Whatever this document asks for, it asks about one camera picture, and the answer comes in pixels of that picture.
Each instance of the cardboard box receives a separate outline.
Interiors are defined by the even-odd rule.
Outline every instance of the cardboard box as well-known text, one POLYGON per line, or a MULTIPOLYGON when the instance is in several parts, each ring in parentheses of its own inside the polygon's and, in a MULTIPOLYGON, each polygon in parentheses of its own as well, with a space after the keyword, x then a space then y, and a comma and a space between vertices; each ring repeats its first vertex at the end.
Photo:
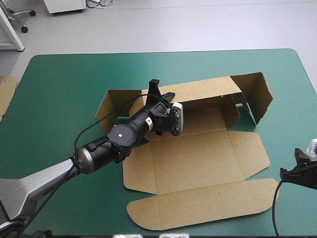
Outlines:
POLYGON ((17 80, 15 77, 9 76, 7 79, 4 79, 0 75, 0 121, 9 107, 16 84, 17 80))
MULTIPOLYGON (((184 108, 184 129, 179 137, 150 132, 149 143, 132 150, 123 162, 128 189, 157 194, 132 201, 131 219, 149 230, 165 230, 236 216, 271 207, 277 182, 245 179, 270 164, 260 137, 253 132, 228 130, 240 117, 242 103, 255 123, 266 113, 272 95, 262 73, 226 76, 160 87, 174 92, 184 108)), ((108 90, 96 118, 111 112, 146 90, 108 90)), ((139 98, 100 123, 108 133, 118 116, 137 112, 139 98)))

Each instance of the chair wheel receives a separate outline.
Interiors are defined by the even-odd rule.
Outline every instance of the chair wheel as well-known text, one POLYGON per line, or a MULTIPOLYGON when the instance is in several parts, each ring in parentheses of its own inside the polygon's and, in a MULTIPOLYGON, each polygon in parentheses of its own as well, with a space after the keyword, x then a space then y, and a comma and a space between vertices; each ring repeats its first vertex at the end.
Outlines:
POLYGON ((30 14, 30 16, 35 16, 36 12, 32 10, 32 11, 29 12, 29 14, 30 14))
POLYGON ((29 29, 28 29, 26 26, 22 26, 22 27, 21 27, 21 31, 22 31, 23 33, 27 33, 28 30, 29 30, 29 29))

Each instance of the yellow label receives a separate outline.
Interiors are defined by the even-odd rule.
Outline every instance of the yellow label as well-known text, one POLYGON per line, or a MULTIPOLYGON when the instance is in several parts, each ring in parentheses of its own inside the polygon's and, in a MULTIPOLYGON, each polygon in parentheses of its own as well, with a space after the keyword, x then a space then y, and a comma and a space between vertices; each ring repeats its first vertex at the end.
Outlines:
POLYGON ((145 121, 149 125, 149 131, 151 131, 153 129, 153 122, 152 122, 151 118, 148 117, 148 118, 145 119, 145 121))

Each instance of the green tabletop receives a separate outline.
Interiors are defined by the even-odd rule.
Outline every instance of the green tabletop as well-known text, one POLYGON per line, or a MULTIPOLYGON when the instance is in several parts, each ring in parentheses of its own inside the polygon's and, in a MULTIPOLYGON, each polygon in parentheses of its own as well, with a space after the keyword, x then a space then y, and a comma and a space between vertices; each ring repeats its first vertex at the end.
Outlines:
MULTIPOLYGON (((257 127, 242 117, 231 130, 255 131, 271 160, 251 179, 275 178, 295 165, 294 148, 317 137, 317 98, 297 53, 290 49, 175 53, 43 55, 30 61, 0 123, 0 178, 19 178, 67 159, 81 129, 95 121, 108 89, 144 89, 152 78, 169 85, 261 71, 274 97, 257 127)), ((98 126, 79 144, 103 133, 98 126)), ((28 233, 51 229, 55 235, 155 235, 126 213, 129 201, 150 194, 123 186, 122 165, 112 163, 63 185, 28 233)), ((277 202, 281 235, 317 234, 317 191, 284 184, 277 202)), ((173 229, 191 235, 274 235, 271 209, 173 229)))

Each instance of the white plastic part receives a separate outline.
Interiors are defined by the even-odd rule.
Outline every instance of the white plastic part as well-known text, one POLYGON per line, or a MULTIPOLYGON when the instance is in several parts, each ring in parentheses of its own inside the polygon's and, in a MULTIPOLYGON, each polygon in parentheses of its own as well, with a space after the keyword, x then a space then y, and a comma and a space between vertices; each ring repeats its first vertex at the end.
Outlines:
POLYGON ((317 139, 311 140, 306 152, 311 161, 317 161, 317 139))
POLYGON ((114 235, 112 238, 143 238, 139 234, 114 235))
POLYGON ((180 109, 180 119, 181 119, 181 128, 180 131, 183 131, 183 125, 184 125, 184 116, 183 116, 183 105, 181 103, 173 103, 172 107, 177 107, 180 109))
POLYGON ((186 233, 161 234, 159 238, 189 238, 189 234, 186 234, 186 233))

